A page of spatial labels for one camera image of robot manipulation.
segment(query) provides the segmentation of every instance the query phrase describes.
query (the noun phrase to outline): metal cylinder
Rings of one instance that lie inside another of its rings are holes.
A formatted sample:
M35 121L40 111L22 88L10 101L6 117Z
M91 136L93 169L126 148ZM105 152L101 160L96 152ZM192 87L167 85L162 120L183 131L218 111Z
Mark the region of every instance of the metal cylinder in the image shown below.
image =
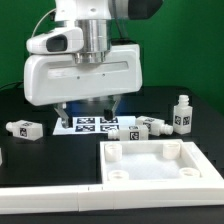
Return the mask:
M100 63L110 50L108 20L77 20L75 26L83 31L84 47L76 53L76 63Z

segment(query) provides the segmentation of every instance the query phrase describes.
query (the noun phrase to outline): small white bottle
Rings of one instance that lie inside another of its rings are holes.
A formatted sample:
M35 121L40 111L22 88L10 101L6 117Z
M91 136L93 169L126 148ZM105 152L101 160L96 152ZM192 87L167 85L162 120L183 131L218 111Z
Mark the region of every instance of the small white bottle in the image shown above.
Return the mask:
M17 122L9 122L6 124L6 129L12 132L14 137L24 138L35 141L43 137L42 124L20 120Z
M146 125L148 132L151 135L159 136L161 134L171 135L173 133L173 127L165 124L164 120L141 116L135 121L136 125Z
M181 135L191 132L193 108L188 104L189 97L187 95L180 95L179 104L174 106L173 128L176 133Z
M119 129L108 131L108 139L121 141L148 140L148 128L146 125L120 126Z

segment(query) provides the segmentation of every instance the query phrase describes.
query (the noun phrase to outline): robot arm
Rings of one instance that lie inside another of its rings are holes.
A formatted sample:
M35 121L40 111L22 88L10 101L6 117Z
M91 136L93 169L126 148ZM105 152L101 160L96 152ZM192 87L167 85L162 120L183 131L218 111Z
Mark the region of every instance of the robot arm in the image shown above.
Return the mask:
M33 37L24 70L26 99L63 103L138 91L142 73L137 44L112 46L112 18L145 19L162 0L56 0L62 27Z

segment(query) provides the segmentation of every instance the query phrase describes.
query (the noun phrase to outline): black tabletop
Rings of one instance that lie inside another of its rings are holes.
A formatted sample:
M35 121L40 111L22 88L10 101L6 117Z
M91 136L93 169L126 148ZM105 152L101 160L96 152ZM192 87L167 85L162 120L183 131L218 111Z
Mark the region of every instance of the black tabletop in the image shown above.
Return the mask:
M144 87L138 93L125 94L118 116L148 116L172 125L173 106L187 94L193 107L189 134L150 136L150 139L193 141L224 176L224 117L183 87ZM0 92L0 187L54 186L101 183L99 143L105 134L53 136L58 115L52 105L35 107L25 98L23 89ZM76 101L70 104L73 116L101 116L105 103ZM27 141L13 137L5 129L7 122L27 120L42 123L44 137ZM2 215L0 223L223 223L224 206L127 209L51 214Z

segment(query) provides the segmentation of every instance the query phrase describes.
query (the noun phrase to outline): green backdrop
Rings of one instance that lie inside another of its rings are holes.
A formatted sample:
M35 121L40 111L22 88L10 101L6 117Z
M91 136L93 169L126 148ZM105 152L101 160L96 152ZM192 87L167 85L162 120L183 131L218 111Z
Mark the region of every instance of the green backdrop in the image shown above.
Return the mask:
M54 0L1 0L0 85L23 78L26 40L53 8ZM53 25L45 21L38 32ZM143 47L145 86L188 87L224 114L224 0L165 0L150 20L126 25Z

